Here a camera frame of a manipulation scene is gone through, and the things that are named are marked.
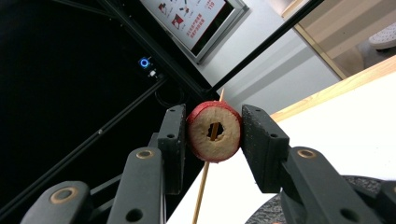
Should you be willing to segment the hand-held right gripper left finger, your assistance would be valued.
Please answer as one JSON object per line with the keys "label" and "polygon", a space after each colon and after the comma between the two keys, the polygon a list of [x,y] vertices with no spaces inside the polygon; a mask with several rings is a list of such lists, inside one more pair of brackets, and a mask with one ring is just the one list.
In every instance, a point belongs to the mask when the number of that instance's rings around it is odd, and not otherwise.
{"label": "hand-held right gripper left finger", "polygon": [[178,195],[182,190],[185,162],[186,106],[175,105],[166,110],[157,137],[163,154],[165,193]]}

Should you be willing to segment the red-skinned cored fruit slice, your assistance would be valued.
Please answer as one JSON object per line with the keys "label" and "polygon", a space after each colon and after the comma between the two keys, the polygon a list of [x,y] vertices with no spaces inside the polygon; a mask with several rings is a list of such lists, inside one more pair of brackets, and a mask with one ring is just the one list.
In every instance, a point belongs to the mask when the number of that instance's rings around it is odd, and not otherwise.
{"label": "red-skinned cored fruit slice", "polygon": [[207,101],[196,106],[187,118],[193,154],[202,161],[222,162],[238,150],[242,118],[224,102]]}

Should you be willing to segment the white round dotted object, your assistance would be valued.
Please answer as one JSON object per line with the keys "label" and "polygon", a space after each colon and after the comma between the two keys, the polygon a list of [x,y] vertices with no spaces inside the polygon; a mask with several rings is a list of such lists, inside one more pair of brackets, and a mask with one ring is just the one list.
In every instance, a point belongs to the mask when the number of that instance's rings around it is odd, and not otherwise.
{"label": "white round dotted object", "polygon": [[396,22],[379,31],[369,38],[370,45],[375,50],[390,49],[396,47]]}

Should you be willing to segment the black metal frame bar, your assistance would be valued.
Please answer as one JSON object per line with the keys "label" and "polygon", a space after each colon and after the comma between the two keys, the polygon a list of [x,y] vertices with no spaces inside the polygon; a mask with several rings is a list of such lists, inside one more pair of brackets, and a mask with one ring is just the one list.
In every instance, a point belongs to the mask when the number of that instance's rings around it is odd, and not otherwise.
{"label": "black metal frame bar", "polygon": [[279,28],[270,34],[260,45],[249,53],[238,65],[236,65],[225,77],[218,81],[213,87],[206,91],[212,94],[220,87],[224,86],[228,81],[234,78],[239,72],[245,69],[258,56],[271,47],[279,38],[287,33],[294,25],[301,21],[305,16],[317,8],[324,0],[308,0],[308,2],[291,15]]}
{"label": "black metal frame bar", "polygon": [[60,161],[54,164],[48,169],[46,173],[40,176],[34,183],[18,194],[13,200],[7,203],[3,208],[0,209],[0,222],[10,217],[13,213],[16,213],[24,204],[35,195],[41,189],[46,187],[49,182],[59,174],[68,164],[74,161],[80,154],[84,153],[92,144],[98,141],[102,136],[108,133],[112,127],[118,124],[124,117],[129,115],[136,107],[143,103],[150,97],[156,90],[158,90],[163,84],[169,80],[168,77],[163,77],[159,81],[155,82],[151,87],[139,95],[133,102],[127,105],[121,110],[114,118],[108,121],[105,125],[94,132],[90,137],[83,141],[78,147],[73,149],[70,153],[64,156]]}

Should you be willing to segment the blue indicator light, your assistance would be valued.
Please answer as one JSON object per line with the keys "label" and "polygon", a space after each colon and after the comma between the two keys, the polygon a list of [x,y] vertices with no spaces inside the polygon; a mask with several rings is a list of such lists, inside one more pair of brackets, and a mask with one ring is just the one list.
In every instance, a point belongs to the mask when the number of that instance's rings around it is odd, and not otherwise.
{"label": "blue indicator light", "polygon": [[157,69],[151,57],[142,57],[138,60],[138,65],[149,78],[156,80],[163,78],[163,74]]}

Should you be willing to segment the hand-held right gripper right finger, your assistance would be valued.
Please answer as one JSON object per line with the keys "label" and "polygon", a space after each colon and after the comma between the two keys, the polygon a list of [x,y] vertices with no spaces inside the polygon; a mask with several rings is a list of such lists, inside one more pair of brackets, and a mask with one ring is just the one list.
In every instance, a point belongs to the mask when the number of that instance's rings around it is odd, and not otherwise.
{"label": "hand-held right gripper right finger", "polygon": [[242,106],[241,148],[256,184],[262,193],[281,189],[280,163],[287,158],[289,137],[263,109]]}

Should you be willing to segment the framed white poster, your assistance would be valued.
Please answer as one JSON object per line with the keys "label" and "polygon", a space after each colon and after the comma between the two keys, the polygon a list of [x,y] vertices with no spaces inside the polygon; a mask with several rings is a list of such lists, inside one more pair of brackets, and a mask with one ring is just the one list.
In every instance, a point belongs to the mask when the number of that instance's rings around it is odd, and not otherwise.
{"label": "framed white poster", "polygon": [[248,12],[243,0],[140,2],[195,63],[201,63]]}

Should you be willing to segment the thin wooden skewer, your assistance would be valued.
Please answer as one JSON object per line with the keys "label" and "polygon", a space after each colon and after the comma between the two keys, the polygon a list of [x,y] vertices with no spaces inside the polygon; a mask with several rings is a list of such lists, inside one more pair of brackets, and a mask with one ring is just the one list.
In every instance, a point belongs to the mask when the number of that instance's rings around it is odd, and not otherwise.
{"label": "thin wooden skewer", "polygon": [[221,91],[217,101],[206,101],[196,106],[187,118],[191,150],[197,158],[205,162],[191,224],[197,224],[198,221],[209,168],[209,158],[204,155],[204,149],[208,141],[214,141],[216,139],[219,127],[219,124],[215,122],[211,131],[209,131],[210,126],[204,122],[204,115],[206,115],[206,110],[223,101],[223,93],[224,91]]}

